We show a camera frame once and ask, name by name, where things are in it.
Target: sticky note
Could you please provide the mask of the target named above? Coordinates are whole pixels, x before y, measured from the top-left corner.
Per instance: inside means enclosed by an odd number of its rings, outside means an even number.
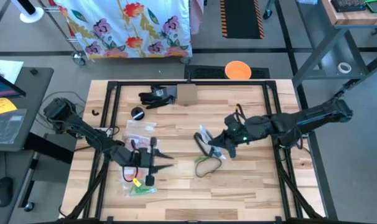
[[[141,183],[140,183],[140,181],[138,181],[137,178],[133,178],[133,184],[136,185],[136,187],[140,187],[141,186]]]
[[[0,114],[16,110],[16,106],[7,98],[0,98]]]

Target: white tape roll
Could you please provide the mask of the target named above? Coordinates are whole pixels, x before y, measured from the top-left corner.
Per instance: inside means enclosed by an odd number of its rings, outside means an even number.
[[[343,74],[348,74],[351,72],[351,66],[346,62],[341,62],[338,65],[338,71]]]

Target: orange disc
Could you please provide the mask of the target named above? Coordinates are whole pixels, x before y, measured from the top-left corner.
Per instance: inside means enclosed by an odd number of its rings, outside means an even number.
[[[251,78],[251,68],[240,61],[229,62],[225,67],[226,76],[232,80],[247,80]]]

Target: floral cloth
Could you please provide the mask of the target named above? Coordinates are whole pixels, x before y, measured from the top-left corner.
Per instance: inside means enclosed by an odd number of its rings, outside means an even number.
[[[189,1],[55,2],[88,58],[94,59],[191,57]]]

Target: floor mat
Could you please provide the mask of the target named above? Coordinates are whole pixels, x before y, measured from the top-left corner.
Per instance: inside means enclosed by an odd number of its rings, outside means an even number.
[[[258,0],[220,0],[221,32],[231,39],[263,39]]]
[[[268,68],[251,68],[251,79],[270,78]],[[186,65],[184,68],[184,78],[191,79],[224,79],[224,66],[206,66],[206,65]]]

